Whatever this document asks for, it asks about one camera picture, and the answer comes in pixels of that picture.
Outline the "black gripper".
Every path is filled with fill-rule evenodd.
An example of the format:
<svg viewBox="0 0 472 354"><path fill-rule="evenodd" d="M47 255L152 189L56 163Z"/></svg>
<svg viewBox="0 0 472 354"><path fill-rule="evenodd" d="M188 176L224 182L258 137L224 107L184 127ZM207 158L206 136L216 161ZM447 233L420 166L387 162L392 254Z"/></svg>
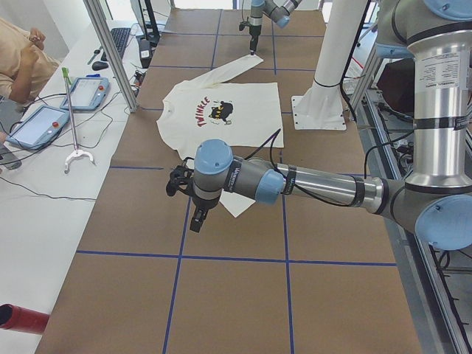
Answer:
<svg viewBox="0 0 472 354"><path fill-rule="evenodd" d="M261 26L260 25L250 25L249 26L249 34L251 36L250 44L249 44L249 49L250 49L250 55L255 55L256 54L256 49L259 41L259 36L261 34Z"/></svg>
<svg viewBox="0 0 472 354"><path fill-rule="evenodd" d="M218 205L219 198L206 200L199 197L193 197L192 202L195 205L195 211L191 218L190 230L193 232L199 232L207 218L208 212Z"/></svg>

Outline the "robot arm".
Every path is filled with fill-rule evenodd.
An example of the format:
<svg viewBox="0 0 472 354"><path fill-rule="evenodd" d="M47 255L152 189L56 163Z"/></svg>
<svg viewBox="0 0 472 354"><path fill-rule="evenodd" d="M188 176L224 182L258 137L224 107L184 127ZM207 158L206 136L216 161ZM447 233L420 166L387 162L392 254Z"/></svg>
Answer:
<svg viewBox="0 0 472 354"><path fill-rule="evenodd" d="M414 157L404 180L352 176L341 133L298 134L296 165L243 159L219 139L201 143L187 192L198 232L222 192L272 204L300 195L336 207L362 207L391 219L442 250L471 244L471 179L465 173L465 137L471 89L469 1L383 1L379 53L407 49L414 56Z"/></svg>
<svg viewBox="0 0 472 354"><path fill-rule="evenodd" d="M253 0L251 1L250 16L247 20L240 22L240 30L249 28L251 36L249 54L255 55L259 36L262 31L263 16L267 16L278 27L285 27L290 21L290 15L299 6L301 1L287 0L282 5L276 5L274 1Z"/></svg>

